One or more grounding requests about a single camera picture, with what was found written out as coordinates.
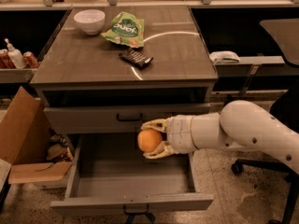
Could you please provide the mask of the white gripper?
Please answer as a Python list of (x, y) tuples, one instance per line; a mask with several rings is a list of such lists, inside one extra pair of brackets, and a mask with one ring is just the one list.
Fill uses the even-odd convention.
[(197, 147), (192, 140), (193, 116), (177, 115), (168, 119), (154, 119), (141, 125), (141, 130), (153, 129), (166, 132), (167, 141), (161, 142), (153, 151), (144, 152), (146, 159), (154, 160), (169, 157), (176, 153), (187, 154), (194, 152)]

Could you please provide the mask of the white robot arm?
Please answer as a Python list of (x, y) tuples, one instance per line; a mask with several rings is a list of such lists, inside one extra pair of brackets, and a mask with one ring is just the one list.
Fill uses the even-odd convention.
[(143, 123), (141, 129), (166, 134), (153, 151), (144, 153), (148, 159), (203, 148), (261, 151), (299, 174), (299, 133), (252, 102), (233, 101), (220, 113), (154, 119)]

